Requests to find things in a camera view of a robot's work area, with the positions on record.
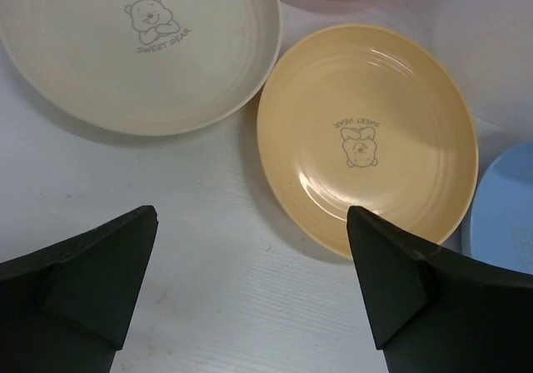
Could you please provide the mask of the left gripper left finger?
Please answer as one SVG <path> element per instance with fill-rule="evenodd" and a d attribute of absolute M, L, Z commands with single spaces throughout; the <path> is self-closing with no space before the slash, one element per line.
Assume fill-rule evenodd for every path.
<path fill-rule="evenodd" d="M 1 265 L 3 372 L 109 372 L 125 343 L 158 227 L 140 206 Z"/>

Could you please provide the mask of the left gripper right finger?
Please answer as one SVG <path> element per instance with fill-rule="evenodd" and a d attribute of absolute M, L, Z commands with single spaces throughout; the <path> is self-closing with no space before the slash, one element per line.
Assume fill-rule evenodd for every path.
<path fill-rule="evenodd" d="M 415 236 L 361 206 L 347 234 L 390 372 L 529 372 L 532 278 Z"/>

